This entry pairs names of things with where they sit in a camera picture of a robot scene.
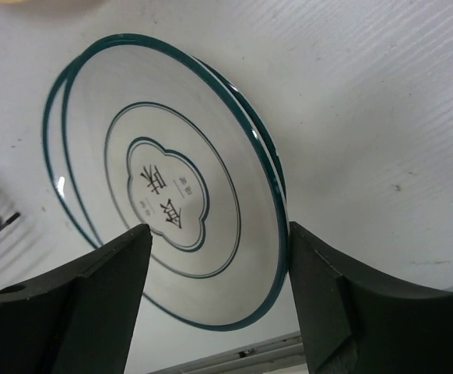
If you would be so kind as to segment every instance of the plate rim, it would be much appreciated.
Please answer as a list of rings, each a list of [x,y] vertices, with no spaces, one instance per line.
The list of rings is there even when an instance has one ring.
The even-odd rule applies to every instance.
[[[272,140],[272,137],[269,134],[268,128],[266,127],[265,123],[259,117],[258,113],[252,107],[251,103],[249,103],[248,99],[246,99],[246,97],[235,87],[233,83],[231,83],[223,74],[218,72],[218,70],[214,69],[213,67],[211,67],[211,65],[207,64],[200,58],[195,59],[202,63],[208,70],[210,70],[210,72],[230,91],[232,96],[234,96],[235,99],[239,102],[239,105],[248,114],[249,118],[252,120],[252,123],[255,124],[256,129],[261,135],[262,140],[265,142],[266,149],[269,152],[273,165],[275,165],[275,170],[279,175],[283,195],[286,198],[287,197],[286,179],[285,175],[283,174],[282,162],[280,161],[279,153],[276,150],[276,146]]]
[[[62,97],[61,104],[62,146],[65,155],[65,162],[68,167],[69,177],[72,180],[72,185],[75,190],[76,198],[78,200],[79,205],[82,208],[83,215],[85,216],[87,222],[89,223],[90,228],[92,228],[92,231],[96,236],[97,240],[99,240],[100,242],[100,238],[98,238],[97,235],[97,230],[94,229],[90,221],[89,215],[84,207],[83,200],[79,195],[76,180],[72,172],[71,161],[68,156],[67,136],[65,133],[65,129],[67,126],[66,113],[68,107],[69,94],[72,85],[76,79],[77,74],[84,66],[84,64],[88,62],[90,58],[92,58],[97,53],[105,49],[121,45],[135,45],[139,47],[150,48],[180,62],[182,65],[189,68],[195,75],[197,75],[199,79],[206,83],[220,98],[220,100],[227,106],[232,115],[234,115],[234,117],[236,118],[238,125],[244,130],[244,133],[248,137],[248,140],[250,141],[251,145],[255,149],[255,153],[258,157],[258,160],[262,165],[263,171],[265,172],[266,181],[268,182],[270,191],[272,193],[279,231],[279,255],[276,273],[272,282],[272,286],[270,287],[269,292],[265,296],[264,301],[257,307],[257,309],[255,309],[249,316],[244,317],[243,319],[223,325],[209,325],[204,323],[197,323],[195,321],[185,319],[184,317],[181,317],[174,312],[171,312],[169,309],[163,307],[162,305],[154,301],[145,292],[143,293],[143,296],[147,300],[149,300],[152,304],[154,304],[157,308],[161,309],[168,315],[173,316],[175,319],[180,320],[183,323],[187,323],[188,325],[195,326],[204,330],[232,331],[249,326],[252,323],[261,319],[271,309],[276,299],[278,298],[280,291],[282,290],[283,283],[286,278],[287,272],[286,258],[288,252],[287,249],[289,245],[289,230],[285,208],[285,195],[283,194],[283,191],[280,188],[281,184],[279,185],[280,183],[278,181],[279,176],[276,172],[276,168],[272,166],[272,163],[274,165],[273,159],[270,157],[269,153],[263,149],[260,140],[253,133],[253,126],[249,121],[248,113],[244,112],[244,110],[240,106],[240,103],[238,103],[235,100],[233,94],[221,83],[221,81],[217,77],[215,77],[210,71],[208,71],[208,69],[206,69],[203,65],[197,62],[193,57],[181,51],[180,49],[177,49],[172,45],[153,37],[140,34],[115,34],[99,39],[95,43],[91,44],[78,58],[74,59],[61,72],[61,74],[54,82],[54,85],[51,88],[51,91],[47,97],[47,102],[45,104],[44,109],[44,118],[42,126],[43,131],[42,139],[44,140],[43,141],[44,160],[47,165],[47,172],[49,175],[50,182],[54,188],[55,194],[58,197],[58,200],[60,201],[65,212],[68,214],[69,219],[75,225],[76,229],[82,234],[85,240],[87,240],[88,243],[92,245],[92,247],[97,249],[98,248],[97,244],[94,243],[89,238],[87,233],[84,232],[84,230],[78,225],[77,220],[73,217],[72,213],[70,212],[70,209],[68,208],[67,204],[62,199],[59,191],[56,188],[54,182],[54,171],[53,168],[51,167],[50,154],[48,151],[48,123],[49,123],[48,119],[49,114],[51,113],[51,106],[54,102],[54,99],[57,96],[57,93],[60,92],[60,89],[63,86],[63,84],[65,83],[64,94]]]

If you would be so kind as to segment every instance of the white surface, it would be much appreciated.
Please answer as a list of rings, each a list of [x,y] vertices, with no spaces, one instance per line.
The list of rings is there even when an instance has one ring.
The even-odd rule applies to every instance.
[[[453,286],[453,1],[76,3],[0,6],[0,182],[64,244],[35,271],[87,250],[47,184],[46,94],[92,41],[136,32],[190,51],[242,90],[279,149],[292,220],[397,277]],[[186,327],[144,302],[128,372],[296,329],[287,287],[235,333]]]

